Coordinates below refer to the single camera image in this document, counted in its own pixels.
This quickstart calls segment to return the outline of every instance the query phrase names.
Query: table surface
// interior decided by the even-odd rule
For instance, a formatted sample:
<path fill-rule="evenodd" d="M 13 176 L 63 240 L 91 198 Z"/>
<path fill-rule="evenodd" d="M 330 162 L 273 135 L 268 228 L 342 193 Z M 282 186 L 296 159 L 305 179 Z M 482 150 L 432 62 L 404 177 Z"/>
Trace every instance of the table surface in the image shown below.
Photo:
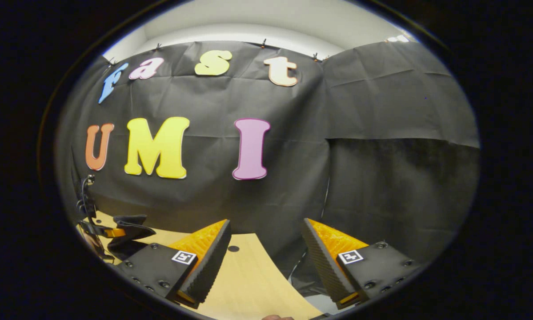
<path fill-rule="evenodd" d="M 97 219 L 101 220 L 101 225 L 116 227 L 106 213 L 97 211 Z M 137 241 L 169 245 L 189 234 L 154 231 L 155 235 Z M 105 249 L 112 240 L 99 238 Z M 182 307 L 217 320 L 261 320 L 270 314 L 309 320 L 322 314 L 284 278 L 256 234 L 232 235 L 229 246 L 232 245 L 239 247 L 239 251 L 227 251 L 205 302 L 199 304 L 197 310 L 181 304 Z"/>

